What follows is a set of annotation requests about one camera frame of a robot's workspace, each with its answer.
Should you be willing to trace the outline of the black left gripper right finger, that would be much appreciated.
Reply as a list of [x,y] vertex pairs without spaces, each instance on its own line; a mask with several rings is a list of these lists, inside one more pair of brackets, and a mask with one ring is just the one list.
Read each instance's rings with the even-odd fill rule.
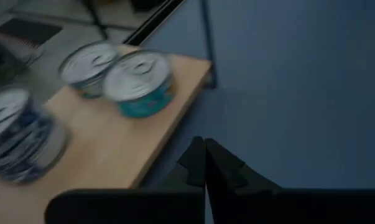
[[375,190],[283,188],[214,139],[205,143],[215,223],[375,223]]

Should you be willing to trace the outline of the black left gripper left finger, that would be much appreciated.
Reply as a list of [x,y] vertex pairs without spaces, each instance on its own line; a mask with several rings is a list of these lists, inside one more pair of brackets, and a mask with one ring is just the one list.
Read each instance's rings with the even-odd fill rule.
[[155,187],[73,189],[50,200],[45,223],[200,224],[205,221],[205,142],[194,137]]

